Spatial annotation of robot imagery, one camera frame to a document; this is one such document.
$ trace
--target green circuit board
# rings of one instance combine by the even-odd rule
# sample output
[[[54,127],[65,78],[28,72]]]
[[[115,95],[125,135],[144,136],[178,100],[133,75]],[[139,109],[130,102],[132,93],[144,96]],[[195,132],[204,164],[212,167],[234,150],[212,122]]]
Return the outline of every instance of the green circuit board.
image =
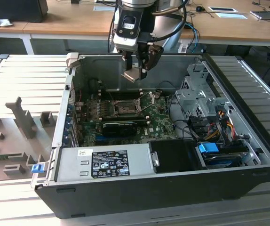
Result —
[[[87,101],[88,106],[93,106],[96,99]],[[140,106],[142,109],[151,104],[149,95],[145,95],[140,99]],[[154,104],[142,110],[143,115],[150,117],[150,124],[146,126],[137,127],[137,134],[132,137],[116,137],[105,139],[102,135],[102,122],[98,120],[95,115],[90,115],[92,120],[82,121],[82,146],[100,146],[100,145],[126,145],[126,144],[143,144],[151,140],[157,139],[176,139],[176,133],[169,116],[166,114],[167,103],[164,97],[159,97],[154,100]]]

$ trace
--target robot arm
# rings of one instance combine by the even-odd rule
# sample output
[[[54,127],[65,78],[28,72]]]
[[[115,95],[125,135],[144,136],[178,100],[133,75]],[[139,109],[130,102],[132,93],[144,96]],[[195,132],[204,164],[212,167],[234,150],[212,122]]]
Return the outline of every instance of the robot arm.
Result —
[[[125,62],[125,72],[123,74],[131,82],[144,79],[147,71],[158,63],[163,48],[154,44],[157,41],[165,40],[178,33],[186,22],[187,0],[181,5],[163,11],[156,11],[163,2],[157,0],[122,0],[122,7],[119,12],[119,22],[114,34],[113,42]],[[155,26],[156,16],[163,16],[176,12],[183,8],[183,22],[172,33],[163,37],[155,37],[152,33]],[[132,54],[136,54],[138,68],[132,65]]]

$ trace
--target warning label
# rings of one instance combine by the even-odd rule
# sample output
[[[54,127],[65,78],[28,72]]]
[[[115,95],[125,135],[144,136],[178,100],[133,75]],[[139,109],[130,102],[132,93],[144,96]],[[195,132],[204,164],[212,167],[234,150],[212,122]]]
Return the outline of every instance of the warning label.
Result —
[[[93,178],[108,178],[129,175],[130,170],[126,150],[92,153],[91,176]]]

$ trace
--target blue plastic tab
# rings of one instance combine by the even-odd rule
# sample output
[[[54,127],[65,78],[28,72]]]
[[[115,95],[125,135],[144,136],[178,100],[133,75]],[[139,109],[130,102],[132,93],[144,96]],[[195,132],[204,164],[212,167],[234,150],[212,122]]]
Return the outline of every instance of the blue plastic tab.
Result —
[[[201,153],[219,152],[219,149],[215,143],[202,143],[199,145],[199,149]]]
[[[44,173],[44,163],[34,164],[32,166],[32,173]]]

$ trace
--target white sticker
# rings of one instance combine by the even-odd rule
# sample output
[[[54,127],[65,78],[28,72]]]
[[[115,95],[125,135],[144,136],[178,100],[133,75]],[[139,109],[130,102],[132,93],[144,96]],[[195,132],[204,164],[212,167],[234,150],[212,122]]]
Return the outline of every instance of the white sticker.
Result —
[[[78,156],[91,156],[93,149],[79,149]]]

